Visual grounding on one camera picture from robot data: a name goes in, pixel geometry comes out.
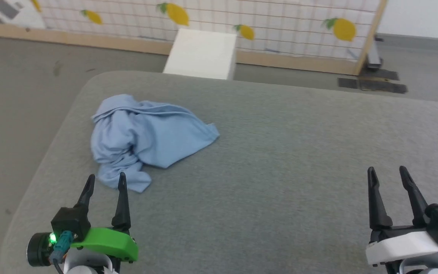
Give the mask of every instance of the light blue fabric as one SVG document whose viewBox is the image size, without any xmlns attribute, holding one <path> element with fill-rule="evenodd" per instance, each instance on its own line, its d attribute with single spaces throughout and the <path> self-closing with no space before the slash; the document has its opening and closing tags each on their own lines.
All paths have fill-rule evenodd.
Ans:
<svg viewBox="0 0 438 274">
<path fill-rule="evenodd" d="M 117 188 L 119 174 L 124 172 L 128 189 L 139 193 L 151 183 L 141 171 L 144 163 L 167 168 L 219 136 L 214 124 L 206 125 L 186 108 L 138 102 L 126 94 L 104 100 L 92 120 L 90 149 L 101 164 L 97 177 Z"/>
</svg>

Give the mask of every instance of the lemon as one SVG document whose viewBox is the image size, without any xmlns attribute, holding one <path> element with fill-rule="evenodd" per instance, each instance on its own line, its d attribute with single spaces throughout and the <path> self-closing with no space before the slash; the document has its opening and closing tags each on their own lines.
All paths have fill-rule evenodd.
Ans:
<svg viewBox="0 0 438 274">
<path fill-rule="evenodd" d="M 102 25 L 101 17 L 94 11 L 81 10 L 80 13 L 82 13 L 83 16 L 87 16 L 91 22 Z"/>
<path fill-rule="evenodd" d="M 188 14 L 183 7 L 175 5 L 174 3 L 161 3 L 157 5 L 157 8 L 174 21 L 177 25 L 188 26 Z"/>
<path fill-rule="evenodd" d="M 352 41 L 356 36 L 356 26 L 349 20 L 344 18 L 326 19 L 322 24 L 325 24 L 327 29 L 334 27 L 334 35 L 339 40 Z"/>
<path fill-rule="evenodd" d="M 254 30 L 252 30 L 252 28 L 250 28 L 249 26 L 236 25 L 236 26 L 233 26 L 233 28 L 235 28 L 236 31 L 239 31 L 241 33 L 241 36 L 243 36 L 244 38 L 246 38 L 248 40 L 254 39 Z"/>
<path fill-rule="evenodd" d="M 35 6 L 36 11 L 41 12 L 40 3 L 37 0 L 32 0 L 33 6 Z"/>
</svg>

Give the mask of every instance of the black cable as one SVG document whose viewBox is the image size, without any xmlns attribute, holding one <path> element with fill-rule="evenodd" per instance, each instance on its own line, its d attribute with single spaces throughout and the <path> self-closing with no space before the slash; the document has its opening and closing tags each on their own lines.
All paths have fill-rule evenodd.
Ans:
<svg viewBox="0 0 438 274">
<path fill-rule="evenodd" d="M 59 274 L 64 274 L 64 272 L 62 271 L 62 269 L 59 266 L 59 262 L 57 261 L 57 259 L 54 259 L 54 266 L 55 266 L 55 269 L 57 269 L 57 272 Z"/>
</svg>

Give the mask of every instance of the floor stain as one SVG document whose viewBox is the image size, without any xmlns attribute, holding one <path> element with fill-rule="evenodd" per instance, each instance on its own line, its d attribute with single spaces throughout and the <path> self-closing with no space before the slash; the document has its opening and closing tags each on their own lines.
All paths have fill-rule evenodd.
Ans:
<svg viewBox="0 0 438 274">
<path fill-rule="evenodd" d="M 54 64 L 54 76 L 60 75 L 60 69 L 62 68 L 64 64 L 62 64 L 60 61 L 56 61 Z"/>
</svg>

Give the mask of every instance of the table surface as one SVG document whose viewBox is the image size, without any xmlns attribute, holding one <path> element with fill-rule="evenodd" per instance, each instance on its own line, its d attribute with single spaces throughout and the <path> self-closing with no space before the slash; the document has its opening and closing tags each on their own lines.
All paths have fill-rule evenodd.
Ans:
<svg viewBox="0 0 438 274">
<path fill-rule="evenodd" d="M 26 245 L 51 231 L 87 176 L 90 116 L 112 95 L 169 102 L 215 123 L 221 137 L 129 193 L 139 261 L 130 273 L 383 273 L 367 265 L 367 168 L 374 166 L 388 214 L 412 220 L 398 167 L 438 203 L 438 102 L 145 72 L 103 73 L 82 89 L 17 209 L 0 273 L 32 268 Z M 93 226 L 109 226 L 118 192 L 97 183 Z"/>
</svg>

